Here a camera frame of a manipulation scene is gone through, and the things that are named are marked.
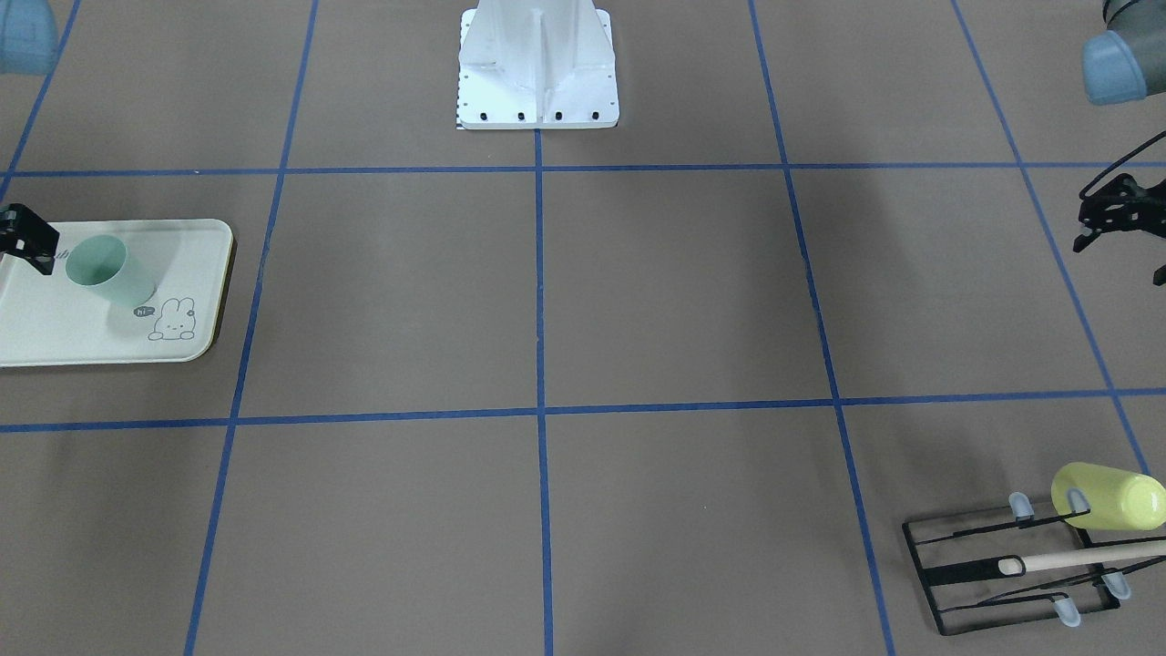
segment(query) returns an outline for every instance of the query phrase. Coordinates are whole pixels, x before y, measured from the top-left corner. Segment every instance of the bunny drawing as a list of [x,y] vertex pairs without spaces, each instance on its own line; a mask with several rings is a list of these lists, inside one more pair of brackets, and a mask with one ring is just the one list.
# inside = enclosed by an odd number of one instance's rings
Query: bunny drawing
[[154,343],[194,339],[195,298],[169,298],[162,303],[162,312],[154,323],[154,332],[149,334],[149,340]]

